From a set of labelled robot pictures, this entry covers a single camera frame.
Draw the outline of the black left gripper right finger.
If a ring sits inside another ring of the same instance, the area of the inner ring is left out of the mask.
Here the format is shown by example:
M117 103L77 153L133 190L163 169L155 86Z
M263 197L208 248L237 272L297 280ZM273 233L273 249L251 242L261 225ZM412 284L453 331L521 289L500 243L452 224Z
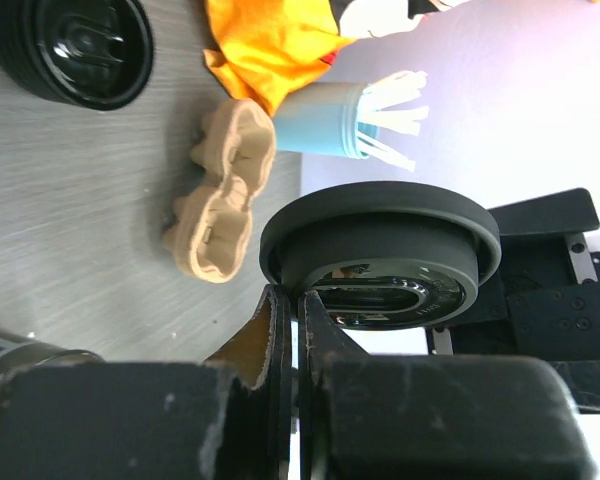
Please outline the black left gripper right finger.
M300 477L331 479L330 364L334 360L364 358L368 353L333 322L315 291L299 298L297 319Z

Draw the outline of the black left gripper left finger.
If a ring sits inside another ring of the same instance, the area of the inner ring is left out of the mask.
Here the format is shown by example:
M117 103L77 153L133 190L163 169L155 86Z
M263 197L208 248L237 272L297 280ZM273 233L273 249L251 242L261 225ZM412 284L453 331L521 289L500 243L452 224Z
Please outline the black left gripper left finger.
M286 479L292 429L291 313L264 288L251 319L207 359L235 373L227 396L217 479Z

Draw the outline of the translucent single black cup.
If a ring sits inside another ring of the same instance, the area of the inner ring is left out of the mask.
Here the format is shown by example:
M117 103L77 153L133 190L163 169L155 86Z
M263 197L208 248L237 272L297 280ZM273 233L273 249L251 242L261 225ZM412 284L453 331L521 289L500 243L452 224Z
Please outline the translucent single black cup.
M45 363L103 362L99 355L82 349L65 349L35 338L0 332L0 384L14 370Z

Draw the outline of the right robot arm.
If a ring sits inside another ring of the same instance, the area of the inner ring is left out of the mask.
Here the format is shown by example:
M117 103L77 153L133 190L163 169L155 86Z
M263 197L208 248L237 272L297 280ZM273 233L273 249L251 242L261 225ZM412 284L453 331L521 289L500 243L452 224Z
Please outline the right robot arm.
M576 188L491 211L502 260L459 317L426 331L428 351L522 355L548 362L583 413L600 413L600 222Z

